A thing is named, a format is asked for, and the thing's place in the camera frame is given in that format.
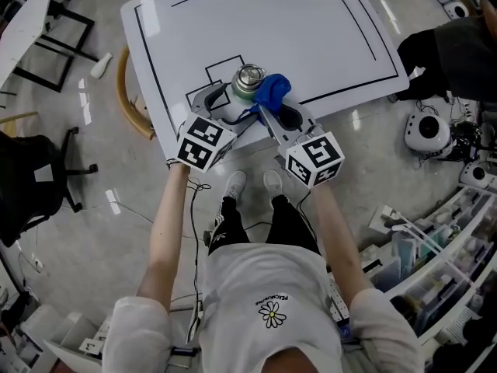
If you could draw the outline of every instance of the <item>white paper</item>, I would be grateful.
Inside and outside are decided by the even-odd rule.
[[[34,172],[34,179],[37,183],[52,183],[54,181],[54,174],[52,173],[52,166],[47,165]]]
[[[102,350],[103,341],[97,341],[94,339],[85,339],[81,346],[79,347],[80,351],[83,351],[87,354],[99,355],[100,350]]]

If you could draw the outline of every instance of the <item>metal cup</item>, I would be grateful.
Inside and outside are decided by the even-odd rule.
[[[236,71],[231,80],[231,87],[235,95],[252,100],[265,78],[264,69],[254,64],[245,64]]]

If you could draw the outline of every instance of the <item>chair leg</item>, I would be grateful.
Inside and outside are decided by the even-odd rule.
[[[65,159],[66,154],[68,153],[69,139],[71,135],[77,134],[79,132],[79,127],[73,127],[66,131],[64,141],[62,142],[61,154],[62,158]]]
[[[93,174],[99,171],[99,167],[97,165],[90,165],[88,170],[65,170],[66,176],[84,176],[86,174]]]
[[[71,206],[71,209],[73,210],[73,212],[77,213],[78,211],[83,210],[83,205],[81,203],[75,203],[72,200],[72,196],[71,196],[68,188],[66,188],[64,191],[64,197],[68,200],[69,206]]]

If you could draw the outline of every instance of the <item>black chair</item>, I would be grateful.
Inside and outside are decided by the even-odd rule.
[[[68,130],[59,151],[47,137],[10,138],[0,131],[0,239],[10,247],[22,232],[46,221],[67,199],[73,212],[83,206],[75,204],[68,189],[68,176],[96,173],[96,164],[88,170],[68,170],[64,160],[69,139],[79,132]],[[47,165],[53,182],[37,182],[34,172]]]

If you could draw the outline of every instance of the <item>floor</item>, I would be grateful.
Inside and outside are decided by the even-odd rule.
[[[120,7],[128,0],[73,0],[69,9],[96,21],[96,27],[86,44],[93,54],[103,56],[110,51],[118,56],[126,43],[120,21]],[[435,0],[370,0],[383,19],[395,44],[411,33],[425,30],[448,18]],[[393,16],[386,10],[389,7]],[[75,32],[62,19],[52,33],[70,42]],[[23,65],[54,75],[53,58],[46,51],[33,51]],[[117,59],[113,59],[101,80],[89,77],[92,64],[77,59],[61,94],[51,92],[28,81],[12,77],[10,91],[19,95],[8,98],[8,109],[2,116],[36,110],[38,117],[19,122],[24,135],[45,134],[61,143],[66,129],[79,126],[71,149],[69,166],[98,163],[99,172],[71,181],[76,200],[85,210],[74,214],[62,208],[38,229],[25,233],[19,240],[23,253],[34,253],[42,262],[37,274],[25,261],[19,268],[19,249],[4,249],[9,265],[19,278],[24,274],[42,302],[52,304],[61,313],[84,312],[94,322],[101,322],[111,312],[113,303],[124,295],[132,295],[140,283],[147,261],[148,236],[168,171],[157,140],[147,141],[123,118],[114,89]],[[128,79],[130,96],[137,92],[136,79]],[[441,99],[430,100],[445,118],[450,118],[450,106]],[[410,218],[423,216],[440,200],[451,195],[457,184],[460,163],[425,162],[405,147],[402,134],[405,119],[415,109],[413,102],[390,104],[386,98],[356,106],[333,115],[324,123],[332,131],[346,155],[339,178],[331,182],[343,212],[349,220],[359,246],[381,241],[367,227],[378,204],[388,204]],[[234,159],[212,169],[206,175],[196,175],[211,190],[198,194],[195,206],[196,230],[212,225],[224,191],[225,180],[236,169],[248,173],[248,187],[240,211],[244,225],[271,219],[269,201],[262,185],[267,169],[278,169],[273,160],[276,148],[270,147],[243,159]],[[293,202],[305,195],[305,189],[282,173],[284,189]],[[107,195],[121,204],[115,214]],[[315,222],[311,202],[304,210]],[[249,231],[254,241],[263,241],[267,225]],[[184,239],[179,273],[173,298],[193,293],[194,256],[196,243],[185,211]],[[206,256],[200,246],[200,276]],[[175,303],[189,302],[183,299]]]

